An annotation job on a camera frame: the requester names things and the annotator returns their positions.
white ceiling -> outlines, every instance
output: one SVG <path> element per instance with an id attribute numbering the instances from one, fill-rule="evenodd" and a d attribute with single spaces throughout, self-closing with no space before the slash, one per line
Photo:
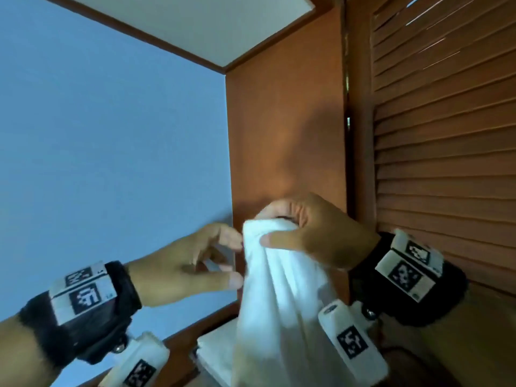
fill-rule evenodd
<path id="1" fill-rule="evenodd" d="M 308 0 L 76 0 L 226 66 L 310 12 Z"/>

hand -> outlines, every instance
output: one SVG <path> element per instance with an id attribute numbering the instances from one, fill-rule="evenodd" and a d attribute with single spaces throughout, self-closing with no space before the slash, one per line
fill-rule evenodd
<path id="1" fill-rule="evenodd" d="M 287 217 L 299 225 L 295 231 L 264 235 L 264 247 L 302 251 L 328 266 L 351 270 L 367 257 L 380 240 L 335 205 L 310 193 L 270 203 L 256 219 Z"/>
<path id="2" fill-rule="evenodd" d="M 127 264 L 132 283 L 144 306 L 162 306 L 202 292 L 240 289 L 242 276 L 232 271 L 214 246 L 242 250 L 242 235 L 227 224 L 208 224 L 194 234 L 172 242 Z M 196 271 L 198 262 L 211 259 L 222 271 Z"/>

wooden louvered door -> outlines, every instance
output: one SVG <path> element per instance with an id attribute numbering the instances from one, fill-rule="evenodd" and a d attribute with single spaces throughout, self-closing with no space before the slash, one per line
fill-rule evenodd
<path id="1" fill-rule="evenodd" d="M 376 1 L 377 228 L 403 228 L 516 295 L 516 0 Z"/>

blue wall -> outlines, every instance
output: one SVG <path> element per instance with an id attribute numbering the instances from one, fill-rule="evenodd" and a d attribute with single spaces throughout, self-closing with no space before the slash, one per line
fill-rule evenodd
<path id="1" fill-rule="evenodd" d="M 4 319 L 74 269 L 231 221 L 224 76 L 47 1 L 0 0 L 0 176 Z M 165 338 L 235 299 L 145 309 L 131 332 Z"/>

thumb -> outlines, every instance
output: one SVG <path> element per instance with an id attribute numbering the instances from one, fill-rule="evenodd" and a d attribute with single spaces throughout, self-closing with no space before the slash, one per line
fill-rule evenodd
<path id="1" fill-rule="evenodd" d="M 235 291 L 242 288 L 243 277 L 235 271 L 208 271 L 190 274 L 189 290 L 192 295 L 203 292 Z"/>
<path id="2" fill-rule="evenodd" d="M 260 238 L 260 244 L 272 249 L 303 251 L 301 235 L 301 228 L 294 231 L 275 231 L 263 235 Z"/>

